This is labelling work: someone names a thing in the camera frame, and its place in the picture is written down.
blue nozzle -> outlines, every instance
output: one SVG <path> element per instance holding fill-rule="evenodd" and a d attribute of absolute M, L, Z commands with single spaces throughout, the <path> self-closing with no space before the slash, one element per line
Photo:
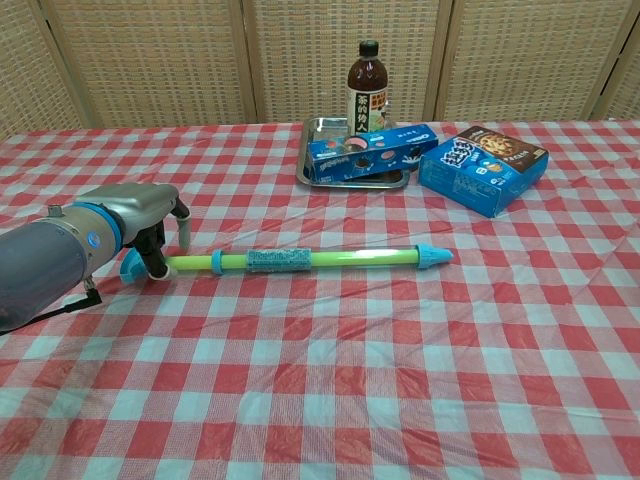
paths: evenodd
<path fill-rule="evenodd" d="M 432 247 L 426 243 L 416 245 L 418 249 L 418 268 L 429 268 L 431 265 L 453 260 L 453 253 L 446 248 Z"/>
<path fill-rule="evenodd" d="M 135 248 L 129 250 L 120 264 L 120 280 L 122 283 L 129 285 L 136 280 L 147 276 L 147 267 L 145 267 L 142 257 Z"/>

bottle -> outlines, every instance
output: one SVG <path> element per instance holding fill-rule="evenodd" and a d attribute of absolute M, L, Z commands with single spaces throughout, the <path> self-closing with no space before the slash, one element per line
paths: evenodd
<path fill-rule="evenodd" d="M 349 135 L 382 130 L 387 104 L 387 69 L 378 60 L 378 42 L 360 42 L 360 58 L 347 79 Z"/>

blue box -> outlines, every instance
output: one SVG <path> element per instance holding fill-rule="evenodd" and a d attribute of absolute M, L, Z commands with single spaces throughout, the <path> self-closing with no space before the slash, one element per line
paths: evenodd
<path fill-rule="evenodd" d="M 495 217 L 544 173 L 549 152 L 474 126 L 423 155 L 419 179 L 487 217 Z"/>
<path fill-rule="evenodd" d="M 438 137 L 424 124 L 318 140 L 309 144 L 311 173 L 318 183 L 341 182 L 419 164 Z"/>

woven panel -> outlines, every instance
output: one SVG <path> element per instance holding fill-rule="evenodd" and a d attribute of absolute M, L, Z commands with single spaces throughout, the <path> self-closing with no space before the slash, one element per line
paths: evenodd
<path fill-rule="evenodd" d="M 226 0 L 52 3 L 104 126 L 244 122 Z"/>
<path fill-rule="evenodd" d="M 437 0 L 253 3 L 262 67 L 262 85 L 254 89 L 262 92 L 264 120 L 346 116 L 347 74 L 367 38 L 380 42 L 390 116 L 422 118 Z"/>
<path fill-rule="evenodd" d="M 640 50 L 631 59 L 616 91 L 608 116 L 613 118 L 640 118 Z"/>
<path fill-rule="evenodd" d="M 631 1 L 465 0 L 440 118 L 579 118 Z"/>
<path fill-rule="evenodd" d="M 0 141 L 17 132 L 80 126 L 25 0 L 2 1 L 0 86 Z"/>

table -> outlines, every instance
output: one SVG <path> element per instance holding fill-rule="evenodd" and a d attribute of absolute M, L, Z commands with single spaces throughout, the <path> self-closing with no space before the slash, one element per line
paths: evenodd
<path fill-rule="evenodd" d="M 426 242 L 455 259 L 143 286 L 111 262 L 103 305 L 0 337 L 0 477 L 639 476 L 640 122 L 485 125 L 551 152 L 495 219 L 415 175 L 299 185 L 299 124 L 6 141 L 0 232 L 108 182 L 167 182 L 195 254 Z"/>

